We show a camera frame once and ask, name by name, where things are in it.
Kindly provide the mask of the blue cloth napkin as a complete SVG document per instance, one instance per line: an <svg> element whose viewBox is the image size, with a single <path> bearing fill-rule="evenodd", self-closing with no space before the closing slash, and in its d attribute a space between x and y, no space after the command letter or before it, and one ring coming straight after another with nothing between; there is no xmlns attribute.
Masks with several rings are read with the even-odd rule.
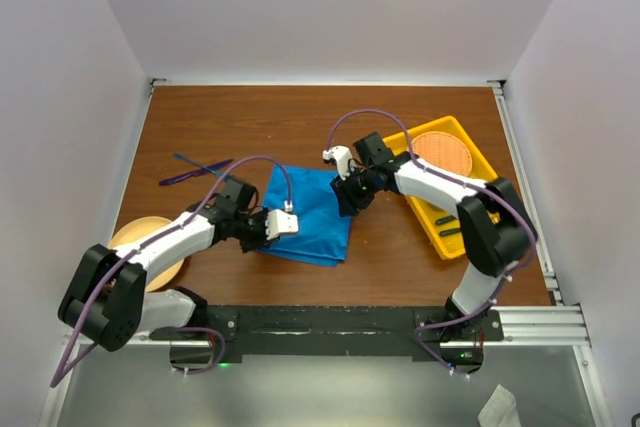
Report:
<svg viewBox="0 0 640 427"><path fill-rule="evenodd" d="M339 215L338 202L330 187L335 175L294 166L286 170L292 181L299 232L260 251L313 265L337 266L347 256L351 219Z"/></svg>

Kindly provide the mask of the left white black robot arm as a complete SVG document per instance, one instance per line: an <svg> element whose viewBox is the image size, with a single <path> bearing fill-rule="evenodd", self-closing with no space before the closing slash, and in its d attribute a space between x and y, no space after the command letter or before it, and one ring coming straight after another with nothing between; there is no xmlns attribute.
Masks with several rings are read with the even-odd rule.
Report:
<svg viewBox="0 0 640 427"><path fill-rule="evenodd" d="M146 288L185 258L234 238L244 252L272 243L271 211L249 204L257 188L230 177L211 204L190 206L170 224L129 244L96 244L82 256L58 309L70 327L109 352L136 333L173 328L185 339L207 327L206 302L183 288L148 293Z"/></svg>

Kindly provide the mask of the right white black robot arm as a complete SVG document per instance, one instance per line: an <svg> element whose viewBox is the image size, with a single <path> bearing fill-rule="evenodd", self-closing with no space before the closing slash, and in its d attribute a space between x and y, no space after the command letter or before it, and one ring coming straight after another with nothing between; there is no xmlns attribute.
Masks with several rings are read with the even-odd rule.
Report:
<svg viewBox="0 0 640 427"><path fill-rule="evenodd" d="M322 158L337 170L330 186L342 217L358 215L386 191L423 200L458 220L468 267L447 300L445 319L424 329L446 328L456 339L469 339L511 271L535 253L538 234L504 178L471 179L437 168L412 151L395 154L376 132L352 148L329 147Z"/></svg>

